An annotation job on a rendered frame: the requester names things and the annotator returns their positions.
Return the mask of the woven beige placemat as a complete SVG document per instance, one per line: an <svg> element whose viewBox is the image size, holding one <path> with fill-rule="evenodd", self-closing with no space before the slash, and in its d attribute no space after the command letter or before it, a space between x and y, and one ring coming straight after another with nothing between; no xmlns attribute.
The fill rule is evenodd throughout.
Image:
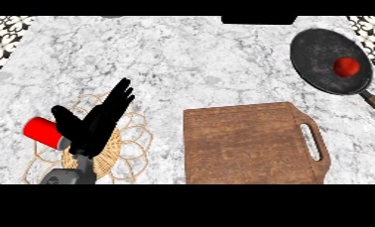
<svg viewBox="0 0 375 227"><path fill-rule="evenodd" d="M146 128L146 118L135 112L129 104L118 121L100 154L93 158L93 172L100 184L135 183L149 164L147 151L153 135ZM26 184L41 182L53 169L72 170L78 167L78 160L69 153L44 146L39 142L32 145L34 157L23 171L22 180Z"/></svg>

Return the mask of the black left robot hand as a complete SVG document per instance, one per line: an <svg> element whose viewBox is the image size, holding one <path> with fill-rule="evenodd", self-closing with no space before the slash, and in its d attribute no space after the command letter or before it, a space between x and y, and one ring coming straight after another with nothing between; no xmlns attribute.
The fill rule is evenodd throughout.
<svg viewBox="0 0 375 227"><path fill-rule="evenodd" d="M100 154L110 137L116 122L134 99L129 80L124 78L113 87L103 103L97 105L84 119L60 105L51 108L57 131L72 142L69 152L90 159Z"/></svg>

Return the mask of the red can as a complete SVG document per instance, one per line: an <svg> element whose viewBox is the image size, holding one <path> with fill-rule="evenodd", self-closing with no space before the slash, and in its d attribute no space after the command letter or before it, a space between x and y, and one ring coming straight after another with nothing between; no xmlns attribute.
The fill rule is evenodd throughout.
<svg viewBox="0 0 375 227"><path fill-rule="evenodd" d="M70 140L57 131L57 124L42 117L34 117L26 122L23 135L57 151L70 145Z"/></svg>

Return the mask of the red tomato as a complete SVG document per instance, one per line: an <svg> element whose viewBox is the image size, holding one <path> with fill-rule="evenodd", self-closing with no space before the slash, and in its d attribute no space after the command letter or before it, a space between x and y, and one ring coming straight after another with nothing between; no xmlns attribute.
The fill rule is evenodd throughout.
<svg viewBox="0 0 375 227"><path fill-rule="evenodd" d="M360 70L360 63L352 57L341 57L333 63L333 72L341 77L351 77Z"/></svg>

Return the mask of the black frying pan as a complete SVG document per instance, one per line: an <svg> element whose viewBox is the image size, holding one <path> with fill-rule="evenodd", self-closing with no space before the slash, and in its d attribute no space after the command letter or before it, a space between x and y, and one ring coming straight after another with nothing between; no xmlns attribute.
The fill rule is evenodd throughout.
<svg viewBox="0 0 375 227"><path fill-rule="evenodd" d="M333 71L333 65L344 57L358 63L358 70L349 76L339 76ZM358 94L375 109L375 95L367 91L373 78L370 60L345 36L326 29L301 31L290 40L289 60L310 86L335 95Z"/></svg>

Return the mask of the brown wooden cutting board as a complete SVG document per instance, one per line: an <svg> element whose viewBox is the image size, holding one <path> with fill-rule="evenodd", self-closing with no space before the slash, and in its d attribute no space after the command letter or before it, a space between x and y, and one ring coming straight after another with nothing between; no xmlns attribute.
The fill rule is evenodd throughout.
<svg viewBox="0 0 375 227"><path fill-rule="evenodd" d="M321 184L330 158L313 119L287 102L183 111L189 184Z"/></svg>

